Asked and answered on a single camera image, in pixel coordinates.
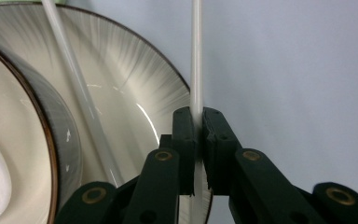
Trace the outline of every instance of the brass screw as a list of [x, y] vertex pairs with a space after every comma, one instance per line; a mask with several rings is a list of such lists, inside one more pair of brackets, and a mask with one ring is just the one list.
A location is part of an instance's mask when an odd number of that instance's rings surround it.
[[172, 154], [168, 151], [160, 151], [160, 152], [156, 153], [155, 158], [158, 161], [168, 161], [168, 160], [172, 159]]
[[260, 154], [258, 154], [257, 152], [253, 152], [253, 151], [245, 151], [242, 153], [242, 156], [246, 159], [248, 159], [249, 161], [258, 161], [261, 159]]
[[92, 189], [88, 189], [82, 195], [83, 203], [98, 203], [106, 196], [106, 189], [101, 187], [96, 187]]
[[326, 190], [326, 194], [331, 200], [340, 204], [354, 205], [356, 203], [354, 197], [342, 189], [331, 187]]

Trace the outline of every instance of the metal bolt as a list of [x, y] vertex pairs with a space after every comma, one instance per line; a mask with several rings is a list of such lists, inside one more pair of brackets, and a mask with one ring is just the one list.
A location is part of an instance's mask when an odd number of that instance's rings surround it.
[[258, 161], [261, 159], [260, 154], [258, 154], [257, 152], [253, 152], [253, 151], [245, 151], [242, 153], [242, 156], [246, 159], [248, 159], [249, 161]]

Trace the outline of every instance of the white plate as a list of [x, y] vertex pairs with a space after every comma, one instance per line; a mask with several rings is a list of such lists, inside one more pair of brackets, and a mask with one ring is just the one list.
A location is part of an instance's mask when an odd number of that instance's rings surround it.
[[52, 148], [48, 146], [52, 141], [45, 136], [46, 121], [39, 117], [29, 92], [8, 66], [0, 61], [0, 152], [7, 163], [12, 194], [0, 223], [46, 222], [50, 206], [55, 207], [50, 201], [57, 198], [57, 189], [52, 197]]
[[[131, 180], [160, 135], [172, 132], [172, 112], [189, 105], [188, 87], [160, 52], [129, 29], [80, 9], [60, 7], [59, 13], [119, 171]], [[106, 181], [41, 5], [0, 6], [0, 49], [31, 65], [68, 104], [83, 147], [83, 183]], [[205, 190], [205, 216], [210, 200]], [[182, 197], [180, 222], [189, 217], [189, 198]]]

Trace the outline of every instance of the screw hole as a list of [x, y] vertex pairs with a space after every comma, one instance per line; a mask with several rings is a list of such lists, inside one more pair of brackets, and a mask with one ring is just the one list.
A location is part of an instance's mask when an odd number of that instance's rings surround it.
[[158, 161], [168, 161], [168, 160], [172, 159], [172, 154], [168, 151], [160, 151], [160, 152], [156, 153], [155, 158]]
[[260, 154], [253, 151], [245, 151], [242, 153], [242, 156], [249, 161], [258, 161], [261, 159]]
[[146, 223], [146, 224], [153, 223], [157, 219], [157, 214], [153, 211], [146, 210], [139, 216], [139, 219], [141, 220], [142, 223]]
[[106, 189], [104, 188], [92, 188], [88, 189], [82, 195], [83, 203], [93, 204], [100, 202], [106, 196]]
[[354, 197], [351, 194], [349, 194], [347, 191], [344, 191], [342, 189], [333, 188], [333, 187], [328, 188], [326, 190], [326, 194], [331, 200], [333, 200], [337, 203], [340, 203], [343, 205], [355, 204]]
[[307, 224], [307, 223], [310, 223], [310, 221], [308, 220], [308, 218], [302, 214], [302, 213], [299, 213], [299, 212], [291, 212], [290, 213], [290, 218], [295, 222], [295, 223], [298, 223], [298, 224]]

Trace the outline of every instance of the white wall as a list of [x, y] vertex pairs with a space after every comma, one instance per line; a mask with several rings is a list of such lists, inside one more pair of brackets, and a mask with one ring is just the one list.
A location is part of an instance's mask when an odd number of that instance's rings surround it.
[[[68, 4], [128, 26], [189, 81], [190, 0]], [[358, 191], [358, 1], [208, 0], [203, 18], [206, 106], [294, 185]]]

